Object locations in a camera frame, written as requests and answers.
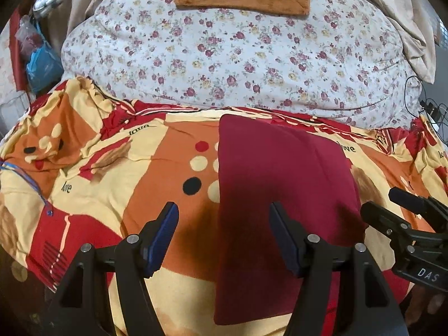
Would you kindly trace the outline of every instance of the silver bolt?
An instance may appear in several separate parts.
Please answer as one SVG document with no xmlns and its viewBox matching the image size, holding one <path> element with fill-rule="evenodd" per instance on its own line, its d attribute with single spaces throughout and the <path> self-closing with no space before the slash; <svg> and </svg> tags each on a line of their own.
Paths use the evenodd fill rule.
<svg viewBox="0 0 448 336">
<path fill-rule="evenodd" d="M 356 249 L 357 251 L 359 251 L 360 253 L 363 253 L 364 251 L 367 250 L 366 246 L 365 246 L 363 243 L 361 243 L 361 242 L 358 242 L 358 243 L 355 245 L 355 249 Z"/>
<path fill-rule="evenodd" d="M 314 242 L 315 244 L 317 244 L 320 241 L 320 237 L 317 236 L 316 234 L 309 234 L 307 239 L 309 242 Z"/>
<path fill-rule="evenodd" d="M 129 235 L 126 238 L 126 241 L 129 242 L 130 244 L 135 244 L 138 241 L 138 239 L 139 239 L 138 235 L 133 234 L 133 235 Z"/>
<path fill-rule="evenodd" d="M 83 253 L 86 253 L 86 252 L 89 251 L 90 249 L 92 249 L 92 245 L 89 244 L 89 243 L 84 244 L 84 245 L 81 247 L 81 251 L 82 251 Z"/>
</svg>

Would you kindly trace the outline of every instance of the red dot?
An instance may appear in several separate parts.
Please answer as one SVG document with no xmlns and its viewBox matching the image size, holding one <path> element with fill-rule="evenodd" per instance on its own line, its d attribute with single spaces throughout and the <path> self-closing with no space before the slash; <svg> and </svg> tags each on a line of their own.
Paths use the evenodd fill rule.
<svg viewBox="0 0 448 336">
<path fill-rule="evenodd" d="M 197 151 L 202 153 L 208 150 L 209 145 L 206 141 L 198 141 L 194 147 L 196 148 Z"/>
</svg>

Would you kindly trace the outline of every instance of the folded maroon fabric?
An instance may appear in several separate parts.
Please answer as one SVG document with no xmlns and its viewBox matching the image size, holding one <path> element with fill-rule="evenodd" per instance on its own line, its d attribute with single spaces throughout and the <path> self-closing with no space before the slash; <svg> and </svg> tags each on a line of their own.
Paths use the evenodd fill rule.
<svg viewBox="0 0 448 336">
<path fill-rule="evenodd" d="M 235 115 L 220 120 L 220 259 L 216 324 L 291 313 L 300 289 L 268 223 L 280 201 L 308 233 L 339 246 L 363 241 L 366 224 L 340 146 L 302 130 Z M 329 309 L 337 302 L 333 276 Z"/>
</svg>

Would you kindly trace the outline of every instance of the floral bedsheet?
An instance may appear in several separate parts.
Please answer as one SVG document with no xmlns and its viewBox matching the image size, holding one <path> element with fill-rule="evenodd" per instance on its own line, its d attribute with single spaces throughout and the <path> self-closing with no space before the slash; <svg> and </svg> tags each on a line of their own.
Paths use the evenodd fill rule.
<svg viewBox="0 0 448 336">
<path fill-rule="evenodd" d="M 307 17 L 104 0 L 62 48 L 64 68 L 118 98 L 246 106 L 406 127 L 414 75 L 386 16 L 366 0 L 311 0 Z M 417 114 L 420 85 L 406 105 Z"/>
</svg>

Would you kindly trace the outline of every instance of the blue string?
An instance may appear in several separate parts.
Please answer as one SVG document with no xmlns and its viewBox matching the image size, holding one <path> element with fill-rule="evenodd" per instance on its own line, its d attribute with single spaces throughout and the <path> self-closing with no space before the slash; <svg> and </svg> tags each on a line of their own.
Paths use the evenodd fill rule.
<svg viewBox="0 0 448 336">
<path fill-rule="evenodd" d="M 19 175 L 23 180 L 25 180 L 26 183 L 28 183 L 30 185 L 30 187 L 32 189 L 34 189 L 35 192 L 39 195 L 39 197 L 42 199 L 45 206 L 50 208 L 49 210 L 46 211 L 46 214 L 48 216 L 53 215 L 53 210 L 51 210 L 51 208 L 52 208 L 51 203 L 42 195 L 42 192 L 40 191 L 38 184 L 22 168 L 20 168 L 19 166 L 15 165 L 15 164 L 0 161 L 0 170 L 2 170 L 2 169 L 8 170 L 8 171 L 13 171 L 17 175 Z"/>
</svg>

